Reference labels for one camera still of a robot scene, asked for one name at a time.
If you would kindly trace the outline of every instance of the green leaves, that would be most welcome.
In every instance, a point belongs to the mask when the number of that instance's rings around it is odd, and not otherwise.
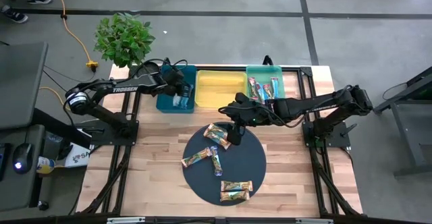
[[[94,50],[102,52],[102,59],[110,59],[118,67],[142,63],[151,52],[155,37],[149,34],[150,22],[142,23],[138,17],[116,13],[111,19],[101,20],[94,34],[97,38]]]

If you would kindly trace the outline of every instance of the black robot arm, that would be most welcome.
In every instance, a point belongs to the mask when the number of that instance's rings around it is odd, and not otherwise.
[[[265,104],[250,100],[246,95],[238,93],[236,101],[219,109],[234,121],[231,133],[232,142],[240,143],[240,127],[259,125],[278,125],[289,128],[298,125],[288,125],[291,121],[302,115],[337,108],[325,118],[314,120],[314,133],[316,137],[324,138],[333,131],[333,127],[351,115],[367,115],[372,109],[365,90],[359,86],[346,86],[339,91],[317,96],[311,99],[269,99]]]
[[[117,135],[127,137],[131,125],[124,113],[113,113],[99,105],[102,98],[108,94],[137,92],[142,94],[175,95],[184,94],[190,86],[183,81],[183,73],[172,66],[167,73],[161,74],[159,66],[153,62],[145,62],[138,66],[129,77],[120,80],[98,79],[93,82],[79,83],[66,92],[66,102],[72,113],[92,115],[109,124]]]

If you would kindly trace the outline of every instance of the concrete floor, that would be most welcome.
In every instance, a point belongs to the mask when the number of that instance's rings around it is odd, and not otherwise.
[[[300,12],[299,0],[65,0],[72,9],[130,9],[153,11],[290,11]],[[310,12],[432,13],[432,0],[307,0]],[[16,3],[16,7],[29,7]],[[60,8],[59,0],[46,7]],[[92,75],[80,45],[63,28],[57,15],[29,15],[26,24],[0,18],[0,40],[11,44],[46,41],[47,65],[75,79]],[[93,32],[103,16],[70,16],[68,24],[92,50]],[[259,64],[268,54],[277,64],[310,65],[302,18],[146,16],[156,41],[148,57],[187,59],[190,63]],[[432,65],[432,20],[312,19],[320,65],[329,65],[336,88],[360,84],[374,105],[382,92]],[[101,55],[91,52],[100,60]],[[110,63],[101,62],[96,78],[106,78]],[[76,82],[51,75],[65,88]],[[61,92],[44,76],[42,86]],[[67,118],[50,92],[41,92],[37,105],[60,120]],[[74,116],[76,121],[83,120]],[[364,213],[371,217],[432,222],[431,175],[395,179],[393,172],[409,166],[391,112],[352,117],[354,171]],[[0,219],[66,215],[80,189],[82,169],[58,173],[45,187],[53,207],[46,212],[18,210]]]

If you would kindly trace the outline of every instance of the yellow tray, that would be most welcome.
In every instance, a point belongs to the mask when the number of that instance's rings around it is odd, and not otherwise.
[[[246,94],[246,73],[200,70],[196,78],[195,103],[219,108],[232,103],[237,92]]]

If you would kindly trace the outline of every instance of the yellow cable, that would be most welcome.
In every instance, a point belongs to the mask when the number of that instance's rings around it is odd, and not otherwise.
[[[66,6],[65,6],[64,0],[61,0],[61,5],[63,6],[63,15],[65,16],[66,15]],[[71,36],[73,36],[81,44],[82,48],[84,49],[84,52],[87,55],[88,63],[89,64],[95,64],[96,62],[92,61],[92,59],[90,58],[90,55],[88,54],[87,48],[84,45],[84,43],[82,43],[81,40],[77,36],[75,36],[75,34],[73,32],[71,32],[69,30],[68,25],[66,24],[66,19],[65,18],[61,18],[61,19],[63,20],[63,23],[65,24],[65,28],[66,28],[67,32],[69,32],[69,34]]]
[[[43,89],[50,90],[51,92],[54,92],[54,94],[55,94],[55,95],[57,96],[57,98],[59,99],[59,101],[60,101],[60,103],[61,103],[61,106],[63,106],[64,102],[63,102],[63,100],[61,99],[61,96],[60,96],[60,95],[59,95],[59,94],[58,94],[54,89],[49,88],[48,86],[41,86],[41,87],[39,88],[39,90],[43,90]]]

